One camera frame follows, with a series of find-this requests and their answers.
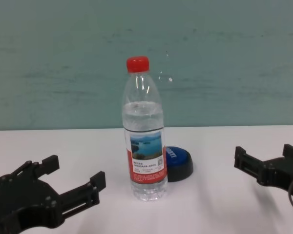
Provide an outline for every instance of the bottle label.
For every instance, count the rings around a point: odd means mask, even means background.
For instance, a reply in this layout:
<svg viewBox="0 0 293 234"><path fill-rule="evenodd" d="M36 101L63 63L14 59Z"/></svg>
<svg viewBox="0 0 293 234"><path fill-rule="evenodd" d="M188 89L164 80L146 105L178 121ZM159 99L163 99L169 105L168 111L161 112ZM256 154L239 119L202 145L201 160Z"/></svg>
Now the bottle label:
<svg viewBox="0 0 293 234"><path fill-rule="evenodd" d="M160 182L167 175L164 129L131 132L125 129L129 172L140 184Z"/></svg>

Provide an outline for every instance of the plastic bottle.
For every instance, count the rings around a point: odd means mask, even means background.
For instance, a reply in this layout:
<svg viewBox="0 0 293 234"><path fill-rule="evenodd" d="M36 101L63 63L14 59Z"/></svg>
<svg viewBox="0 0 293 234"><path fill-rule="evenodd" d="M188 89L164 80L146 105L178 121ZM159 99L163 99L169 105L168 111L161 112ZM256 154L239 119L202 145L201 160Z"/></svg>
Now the plastic bottle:
<svg viewBox="0 0 293 234"><path fill-rule="evenodd" d="M157 200L167 190L161 98L145 56L127 60L129 80L123 97L123 126L131 188L140 200Z"/></svg>

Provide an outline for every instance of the white tabletop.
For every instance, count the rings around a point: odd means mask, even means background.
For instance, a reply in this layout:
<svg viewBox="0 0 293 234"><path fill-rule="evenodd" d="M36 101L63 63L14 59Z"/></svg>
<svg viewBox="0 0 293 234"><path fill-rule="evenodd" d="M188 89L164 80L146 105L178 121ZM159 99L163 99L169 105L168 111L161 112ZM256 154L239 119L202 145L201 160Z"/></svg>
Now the white tabletop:
<svg viewBox="0 0 293 234"><path fill-rule="evenodd" d="M236 146L261 160L281 156L285 143L293 145L293 126L166 128L166 143L191 153L194 172L155 202L131 194L122 129L0 132L0 176L52 154L61 169L41 179L58 193L106 173L98 206L25 234L293 234L287 193L233 167Z"/></svg>

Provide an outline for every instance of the blue round object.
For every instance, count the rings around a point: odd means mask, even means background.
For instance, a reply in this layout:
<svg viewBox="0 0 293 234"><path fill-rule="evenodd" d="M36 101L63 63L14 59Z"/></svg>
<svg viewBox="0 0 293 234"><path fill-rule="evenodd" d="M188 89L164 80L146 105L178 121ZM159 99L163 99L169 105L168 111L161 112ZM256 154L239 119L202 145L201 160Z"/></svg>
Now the blue round object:
<svg viewBox="0 0 293 234"><path fill-rule="evenodd" d="M187 159L187 151L178 147L166 147L167 166L178 166L183 164Z"/></svg>
<svg viewBox="0 0 293 234"><path fill-rule="evenodd" d="M168 182L188 178L193 172L193 162L188 151L179 147L166 147Z"/></svg>

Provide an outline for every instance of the teal wall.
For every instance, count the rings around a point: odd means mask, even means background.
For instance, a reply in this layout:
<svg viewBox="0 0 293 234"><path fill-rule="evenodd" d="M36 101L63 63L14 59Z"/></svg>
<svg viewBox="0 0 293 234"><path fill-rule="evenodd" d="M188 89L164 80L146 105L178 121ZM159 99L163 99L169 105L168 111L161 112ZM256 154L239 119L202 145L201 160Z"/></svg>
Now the teal wall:
<svg viewBox="0 0 293 234"><path fill-rule="evenodd" d="M166 126L293 124L293 0L0 0L0 130L121 127L135 55Z"/></svg>

